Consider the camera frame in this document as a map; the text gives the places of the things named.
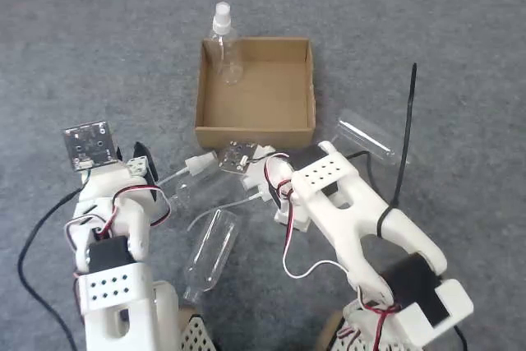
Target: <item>transparent bottle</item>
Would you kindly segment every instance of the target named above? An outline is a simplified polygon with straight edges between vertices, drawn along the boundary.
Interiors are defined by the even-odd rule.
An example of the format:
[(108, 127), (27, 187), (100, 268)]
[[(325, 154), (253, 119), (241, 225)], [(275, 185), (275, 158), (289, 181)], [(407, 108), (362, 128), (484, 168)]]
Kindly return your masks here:
[(217, 210), (212, 214), (185, 267), (187, 290), (183, 297), (186, 301), (199, 304), (201, 295), (217, 284), (240, 225), (239, 218), (230, 211)]
[(215, 5), (212, 22), (210, 55), (212, 66), (222, 81), (233, 85), (241, 80), (243, 74), (239, 37), (232, 27), (230, 5), (220, 2)]
[(173, 178), (162, 188), (172, 206), (172, 218), (168, 221), (171, 229), (186, 228), (203, 211), (237, 201), (246, 194), (239, 176), (222, 171), (217, 163), (196, 176), (186, 173)]

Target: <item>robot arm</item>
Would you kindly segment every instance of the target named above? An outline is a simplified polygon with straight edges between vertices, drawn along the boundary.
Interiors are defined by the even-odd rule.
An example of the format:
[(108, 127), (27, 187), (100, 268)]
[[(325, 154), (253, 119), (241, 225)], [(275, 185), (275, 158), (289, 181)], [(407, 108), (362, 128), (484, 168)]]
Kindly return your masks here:
[[(388, 205), (328, 141), (319, 147), (324, 156), (296, 171), (283, 161), (273, 179), (291, 180), (291, 204), (301, 206), (333, 246), (354, 289), (387, 307), (401, 305), (388, 319), (394, 337), (422, 347), (471, 314), (473, 303), (460, 283), (441, 280), (447, 267), (443, 252), (400, 210), (387, 215), (382, 235), (409, 256), (382, 275), (376, 273), (363, 255), (361, 239), (376, 235)], [(334, 185), (338, 199), (325, 194)]]
[(67, 129), (65, 139), (74, 169), (89, 177), (66, 227), (87, 350), (180, 349), (175, 289), (154, 282), (145, 263), (150, 224), (167, 215), (162, 191), (151, 186), (148, 155), (124, 164), (106, 122)]

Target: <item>cardboard box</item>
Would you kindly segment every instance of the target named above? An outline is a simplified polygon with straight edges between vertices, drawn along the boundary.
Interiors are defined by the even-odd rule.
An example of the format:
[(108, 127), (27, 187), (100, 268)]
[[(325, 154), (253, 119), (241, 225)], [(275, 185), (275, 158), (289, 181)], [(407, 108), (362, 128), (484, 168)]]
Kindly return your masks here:
[(316, 127), (311, 44), (305, 38), (241, 39), (243, 77), (223, 83), (212, 69), (210, 42), (201, 45), (195, 130), (202, 147), (230, 141), (304, 147)]

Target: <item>black cable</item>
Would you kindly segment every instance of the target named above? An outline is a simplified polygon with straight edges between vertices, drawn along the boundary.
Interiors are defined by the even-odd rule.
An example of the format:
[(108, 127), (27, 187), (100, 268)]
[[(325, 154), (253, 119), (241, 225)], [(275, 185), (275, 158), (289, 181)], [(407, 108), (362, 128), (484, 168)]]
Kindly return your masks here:
[(394, 190), (393, 198), (391, 202), (381, 214), (378, 222), (376, 223), (376, 236), (381, 238), (381, 226), (384, 223), (387, 215), (393, 210), (396, 209), (399, 205), (399, 195), (400, 190), (402, 189), (402, 182), (404, 181), (404, 171), (405, 163), (408, 158), (409, 150), (409, 137), (411, 135), (411, 121), (413, 120), (413, 100), (414, 100), (414, 87), (417, 80), (417, 64), (413, 64), (413, 70), (411, 71), (411, 84), (409, 86), (409, 97), (408, 97), (408, 111), (405, 117), (405, 131), (404, 131), (404, 147), (402, 148), (402, 159), (400, 160), (400, 167), (398, 170), (398, 178), (396, 180), (396, 188)]
[(49, 219), (51, 215), (53, 215), (55, 211), (57, 211), (61, 206), (68, 203), (71, 199), (73, 199), (73, 197), (75, 197), (77, 193), (80, 193), (85, 188), (86, 184), (90, 180), (90, 174), (91, 174), (91, 171), (88, 170), (88, 176), (86, 177), (84, 184), (82, 184), (82, 187), (65, 195), (55, 206), (51, 208), (51, 210), (49, 210), (44, 215), (44, 217), (39, 219), (39, 222), (36, 223), (33, 230), (31, 230), (30, 235), (27, 237), (27, 240), (25, 240), (24, 247), (22, 248), (22, 251), (20, 252), (20, 255), (18, 256), (18, 262), (16, 264), (16, 269), (18, 271), (18, 277), (20, 278), (20, 281), (22, 282), (22, 286), (25, 288), (25, 290), (27, 290), (27, 292), (30, 293), (30, 295), (33, 298), (35, 298), (35, 300), (38, 303), (42, 305), (43, 308), (45, 308), (49, 312), (49, 314), (51, 314), (51, 316), (55, 319), (55, 321), (61, 326), (62, 330), (66, 334), (67, 341), (69, 342), (69, 345), (72, 351), (77, 351), (72, 332), (67, 327), (66, 322), (64, 322), (64, 320), (60, 317), (58, 312), (54, 308), (52, 308), (51, 305), (48, 302), (46, 302), (44, 298), (42, 298), (35, 291), (35, 289), (33, 289), (33, 287), (27, 282), (27, 279), (25, 278), (25, 274), (24, 274), (24, 259), (25, 259), (25, 256), (27, 255), (27, 252), (29, 251), (31, 247), (31, 244), (35, 240), (36, 234), (39, 232), (40, 228), (42, 228), (44, 223)]
[(454, 328), (454, 331), (457, 332), (457, 335), (460, 337), (460, 341), (462, 342), (462, 350), (468, 351), (468, 341), (466, 340), (464, 333), (462, 333), (462, 331), (457, 325), (455, 325), (453, 328)]
[(248, 160), (248, 163), (249, 163), (249, 164), (256, 164), (256, 163), (259, 162), (260, 160), (263, 160), (263, 159), (265, 159), (265, 158), (268, 158), (268, 157), (271, 156), (271, 155), (274, 155), (276, 152), (278, 152), (278, 151), (267, 152), (266, 154), (264, 154), (264, 155), (262, 155), (262, 156), (260, 156), (260, 157), (258, 157), (258, 158), (252, 158), (252, 159), (249, 159), (249, 160)]
[(376, 194), (379, 197), (384, 199), (384, 197), (382, 196), (382, 194), (380, 192), (380, 189), (378, 188), (378, 185), (376, 184), (375, 177), (372, 174), (372, 157), (371, 157), (371, 153), (369, 151), (365, 151), (364, 150), (364, 151), (355, 152), (354, 154), (351, 154), (351, 155), (347, 155), (345, 158), (347, 160), (349, 160), (349, 159), (357, 158), (358, 156), (362, 156), (362, 155), (365, 155), (367, 157), (367, 176), (369, 177), (369, 183), (371, 184), (371, 188), (372, 188), (372, 190), (374, 192), (376, 192)]

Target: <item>bottle cap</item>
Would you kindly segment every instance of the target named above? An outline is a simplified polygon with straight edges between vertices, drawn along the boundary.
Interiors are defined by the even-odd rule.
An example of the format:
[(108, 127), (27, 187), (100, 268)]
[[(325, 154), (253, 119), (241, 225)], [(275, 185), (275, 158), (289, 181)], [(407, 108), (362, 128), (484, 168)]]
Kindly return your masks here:
[(212, 29), (218, 35), (226, 35), (232, 26), (230, 18), (230, 5), (226, 2), (219, 2), (215, 5), (215, 16), (212, 22)]

